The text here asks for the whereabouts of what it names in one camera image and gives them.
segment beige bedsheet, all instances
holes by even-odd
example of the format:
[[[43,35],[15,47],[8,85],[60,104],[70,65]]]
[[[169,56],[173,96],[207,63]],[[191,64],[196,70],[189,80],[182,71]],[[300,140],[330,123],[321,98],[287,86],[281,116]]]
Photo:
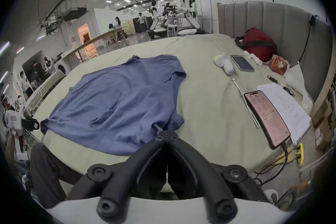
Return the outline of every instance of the beige bedsheet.
[[[74,86],[84,74],[122,64],[132,55],[153,57],[173,54],[187,73],[178,91],[177,113],[185,120],[177,130],[178,135],[212,163],[239,164],[250,170],[277,152],[269,147],[262,129],[255,127],[231,79],[214,64],[215,56],[224,50],[229,55],[243,54],[234,40],[223,34],[171,37],[112,51],[72,70],[47,96],[34,117],[38,121],[47,118],[68,93],[69,87]],[[248,61],[255,72],[241,72],[234,65],[234,78],[243,92],[254,91],[258,85],[270,83],[266,75],[272,75],[285,84],[283,77],[272,72],[268,66],[257,66],[253,60]],[[40,130],[34,131],[34,134],[39,139],[43,138]],[[95,163],[109,165],[128,158],[81,146],[50,130],[43,143],[58,159],[82,174]]]

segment smartphone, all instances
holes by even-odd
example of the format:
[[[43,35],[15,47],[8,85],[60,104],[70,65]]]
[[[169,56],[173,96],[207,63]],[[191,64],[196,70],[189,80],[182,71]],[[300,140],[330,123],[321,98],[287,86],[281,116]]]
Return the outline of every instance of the smartphone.
[[[254,68],[245,60],[244,56],[241,55],[231,55],[231,59],[238,66],[239,70],[245,72],[254,72]]]
[[[290,137],[284,120],[262,91],[245,93],[244,96],[261,123],[270,147],[276,149]]]

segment pen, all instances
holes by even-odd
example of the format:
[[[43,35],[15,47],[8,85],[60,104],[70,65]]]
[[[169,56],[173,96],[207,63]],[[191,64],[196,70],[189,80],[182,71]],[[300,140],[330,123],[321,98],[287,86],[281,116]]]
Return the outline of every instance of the pen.
[[[292,92],[289,88],[287,88],[285,85],[281,84],[279,81],[277,81],[275,78],[271,77],[270,75],[266,75],[270,80],[278,84],[280,87],[282,87],[286,92],[288,92],[291,96],[294,96],[294,92]]]

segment pink phone screen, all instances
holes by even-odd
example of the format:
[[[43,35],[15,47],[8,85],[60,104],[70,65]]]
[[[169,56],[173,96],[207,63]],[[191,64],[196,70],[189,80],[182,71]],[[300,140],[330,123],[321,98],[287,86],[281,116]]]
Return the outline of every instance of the pink phone screen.
[[[276,147],[285,141],[290,135],[289,130],[266,95],[262,91],[257,91],[247,93],[245,96],[260,117],[273,146]]]

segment cardboard box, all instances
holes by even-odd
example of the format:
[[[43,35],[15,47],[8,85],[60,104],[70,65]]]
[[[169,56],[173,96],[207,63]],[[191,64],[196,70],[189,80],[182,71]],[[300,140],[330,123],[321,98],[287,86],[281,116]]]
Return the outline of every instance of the cardboard box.
[[[319,151],[324,150],[333,137],[334,132],[329,128],[328,119],[325,117],[315,131],[316,149]]]
[[[324,120],[324,118],[330,117],[333,110],[331,108],[330,103],[327,99],[324,100],[322,103],[320,109],[316,112],[315,116],[311,119],[313,122],[314,128],[317,128],[321,122]]]

